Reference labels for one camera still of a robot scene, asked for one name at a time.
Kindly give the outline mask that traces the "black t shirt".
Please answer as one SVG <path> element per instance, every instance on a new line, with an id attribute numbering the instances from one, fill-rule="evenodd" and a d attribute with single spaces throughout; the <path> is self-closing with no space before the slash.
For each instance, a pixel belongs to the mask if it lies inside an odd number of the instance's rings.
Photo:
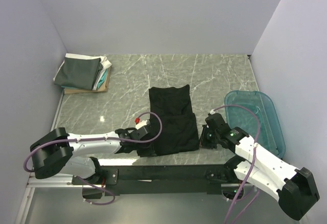
<path id="1" fill-rule="evenodd" d="M 199 149 L 196 116 L 192 110 L 190 86 L 149 89 L 150 111 L 162 122 L 160 136 L 153 142 L 156 155 L 170 155 Z"/>

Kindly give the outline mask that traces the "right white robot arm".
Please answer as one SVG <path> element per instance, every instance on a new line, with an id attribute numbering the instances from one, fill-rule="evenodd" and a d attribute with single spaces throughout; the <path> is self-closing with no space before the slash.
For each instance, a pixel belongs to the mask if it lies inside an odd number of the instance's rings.
<path id="1" fill-rule="evenodd" d="M 210 173 L 210 179 L 250 183 L 272 196 L 293 220 L 301 220 L 319 201 L 309 169 L 298 169 L 279 159 L 241 128 L 231 129 L 219 113 L 208 115 L 205 122 L 205 141 L 220 144 L 235 154 L 224 164 L 222 175 Z"/>

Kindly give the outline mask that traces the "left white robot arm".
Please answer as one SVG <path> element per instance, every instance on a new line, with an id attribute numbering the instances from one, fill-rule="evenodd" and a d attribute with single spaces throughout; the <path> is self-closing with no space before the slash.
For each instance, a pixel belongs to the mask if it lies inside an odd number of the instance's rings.
<path id="1" fill-rule="evenodd" d="M 34 173 L 39 180 L 62 173 L 96 184 L 106 174 L 94 154 L 130 153 L 143 149 L 160 134 L 161 131 L 154 133 L 147 124 L 98 135 L 77 135 L 60 127 L 30 147 L 28 159 L 32 161 L 32 169 L 24 169 Z"/>

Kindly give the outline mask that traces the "black base beam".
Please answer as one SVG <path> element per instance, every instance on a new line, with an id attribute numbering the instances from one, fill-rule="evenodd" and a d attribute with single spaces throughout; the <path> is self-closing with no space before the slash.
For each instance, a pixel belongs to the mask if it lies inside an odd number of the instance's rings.
<path id="1" fill-rule="evenodd" d="M 72 184 L 104 186 L 115 195 L 161 193 L 221 194 L 222 187 L 240 184 L 230 168 L 218 165 L 103 166 L 99 176 L 84 183 L 77 176 Z"/>

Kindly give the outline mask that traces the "teal plastic bin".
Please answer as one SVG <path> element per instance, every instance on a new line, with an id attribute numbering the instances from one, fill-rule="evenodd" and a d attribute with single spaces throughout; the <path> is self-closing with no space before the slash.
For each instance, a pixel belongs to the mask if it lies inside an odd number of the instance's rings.
<path id="1" fill-rule="evenodd" d="M 272 100 L 259 91 L 231 91 L 224 99 L 227 123 L 255 137 L 260 122 L 258 143 L 278 158 L 286 147 L 283 132 Z"/>

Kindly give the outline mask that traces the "teal folded shirt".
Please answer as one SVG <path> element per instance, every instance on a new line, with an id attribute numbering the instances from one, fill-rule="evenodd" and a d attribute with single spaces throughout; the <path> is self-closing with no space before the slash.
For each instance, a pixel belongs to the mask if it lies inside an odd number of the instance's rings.
<path id="1" fill-rule="evenodd" d="M 106 80 L 106 77 L 107 77 L 107 73 L 108 73 L 108 70 L 106 70 L 102 77 L 99 79 L 99 82 L 97 83 L 97 89 L 99 89 L 101 87 L 101 85 L 105 82 Z"/>

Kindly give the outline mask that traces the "white folded shirt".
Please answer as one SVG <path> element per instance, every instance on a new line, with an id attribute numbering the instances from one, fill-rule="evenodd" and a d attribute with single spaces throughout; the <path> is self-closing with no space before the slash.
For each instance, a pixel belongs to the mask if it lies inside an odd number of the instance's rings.
<path id="1" fill-rule="evenodd" d="M 92 90 L 96 90 L 97 89 L 97 83 L 99 82 L 99 79 L 102 77 L 103 73 L 112 66 L 111 62 L 108 60 L 108 58 L 106 56 L 87 56 L 87 55 L 79 55 L 79 54 L 71 54 L 71 53 L 67 53 L 65 55 L 65 57 L 67 58 L 77 58 L 77 59 L 95 59 L 95 58 L 101 58 L 101 64 L 103 66 L 102 70 L 98 73 L 98 76 L 96 78 L 96 81 L 93 85 L 93 88 Z"/>

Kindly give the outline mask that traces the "dark green folded shirt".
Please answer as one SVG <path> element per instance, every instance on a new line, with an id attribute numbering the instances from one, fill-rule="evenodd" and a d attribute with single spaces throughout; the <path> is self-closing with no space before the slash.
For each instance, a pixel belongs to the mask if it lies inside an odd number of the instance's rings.
<path id="1" fill-rule="evenodd" d="M 102 70 L 101 58 L 64 58 L 54 83 L 58 86 L 92 90 L 98 73 Z"/>

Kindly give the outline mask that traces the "aluminium rail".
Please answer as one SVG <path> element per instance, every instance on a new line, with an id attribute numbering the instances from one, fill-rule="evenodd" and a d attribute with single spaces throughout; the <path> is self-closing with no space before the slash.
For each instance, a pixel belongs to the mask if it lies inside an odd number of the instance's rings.
<path id="1" fill-rule="evenodd" d="M 115 173 L 115 177 L 113 177 L 114 174 L 111 174 L 108 176 L 108 180 L 105 180 L 105 183 L 107 184 L 106 186 L 109 185 L 114 185 L 113 183 L 118 183 L 119 182 L 119 174 Z M 136 182 L 136 183 L 161 183 L 162 180 L 121 180 L 122 182 Z M 102 180 L 92 183 L 93 185 L 97 187 L 102 186 Z M 223 188 L 227 187 L 232 187 L 236 188 L 241 185 L 241 182 L 237 180 L 236 182 L 227 182 L 227 183 L 220 183 L 222 184 Z M 83 183 L 81 180 L 77 179 L 73 175 L 68 175 L 68 174 L 57 174 L 55 176 L 45 178 L 45 179 L 37 179 L 34 174 L 31 174 L 28 180 L 27 187 L 34 187 L 34 188 L 62 188 L 62 187 L 91 187 L 89 184 Z"/>

